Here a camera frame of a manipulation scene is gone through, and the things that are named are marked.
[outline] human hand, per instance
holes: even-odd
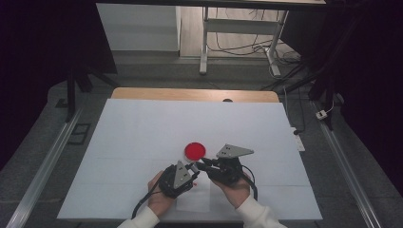
[[[250,195],[250,186],[243,178],[232,186],[227,186],[218,181],[212,180],[225,194],[228,201],[237,209]]]
[[[163,171],[160,171],[153,180],[148,183],[148,191],[154,186],[157,180],[160,178]],[[160,186],[157,186],[153,194],[148,199],[148,207],[154,212],[154,214],[159,217],[163,215],[174,203],[175,199],[169,198],[163,194]]]

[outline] metal bracket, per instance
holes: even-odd
[[[177,167],[177,170],[175,172],[174,189],[178,189],[184,183],[187,183],[188,181],[192,180],[192,176],[187,171],[186,167],[184,167],[184,165],[181,161],[178,161],[178,164],[176,165],[176,167]]]
[[[226,144],[219,153],[217,153],[217,158],[222,158],[222,159],[233,159],[237,158],[240,156],[248,155],[248,154],[253,154],[255,153],[251,149],[246,149],[238,146],[234,146],[231,144]]]

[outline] electrical outlet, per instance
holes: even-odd
[[[327,113],[324,110],[318,111],[317,112],[317,118],[319,120],[323,120],[327,117]]]

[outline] white sleeve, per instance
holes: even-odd
[[[146,206],[136,218],[125,220],[118,228],[152,228],[158,222],[160,222],[158,217]]]
[[[251,196],[236,211],[245,228],[285,228],[278,222],[270,207],[260,205]]]

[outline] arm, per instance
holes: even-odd
[[[245,180],[241,179],[231,187],[214,180],[213,182],[240,214],[245,228],[285,228],[269,207],[261,206],[250,196],[250,187]]]
[[[272,209],[261,206],[253,197],[249,196],[243,204],[236,209],[248,228],[285,228],[276,219]]]
[[[160,178],[163,171],[160,171],[153,180],[148,183],[148,191],[154,186]],[[164,195],[159,186],[154,190],[148,199],[148,206],[141,211],[136,218],[125,220],[118,228],[152,228],[157,225],[160,220],[158,217],[163,215],[175,201]]]

